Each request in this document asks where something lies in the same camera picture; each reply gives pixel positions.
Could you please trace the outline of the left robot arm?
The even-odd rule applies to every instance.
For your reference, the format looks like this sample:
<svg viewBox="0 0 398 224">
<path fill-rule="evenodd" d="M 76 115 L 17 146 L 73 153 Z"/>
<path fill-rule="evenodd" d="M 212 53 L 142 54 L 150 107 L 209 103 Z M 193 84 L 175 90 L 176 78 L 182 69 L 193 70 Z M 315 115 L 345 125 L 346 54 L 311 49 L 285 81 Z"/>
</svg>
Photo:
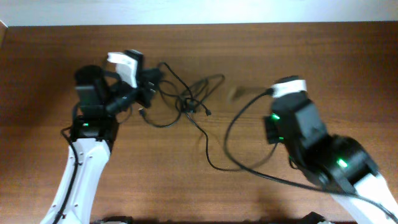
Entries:
<svg viewBox="0 0 398 224">
<path fill-rule="evenodd" d="M 162 72 L 144 69 L 137 50 L 110 52 L 105 66 L 86 65 L 75 72 L 79 101 L 72 125 L 61 130 L 68 161 L 55 198 L 42 223 L 89 223 L 101 175 L 111 156 L 120 121 L 117 115 L 134 103 L 145 108 L 159 88 Z"/>
</svg>

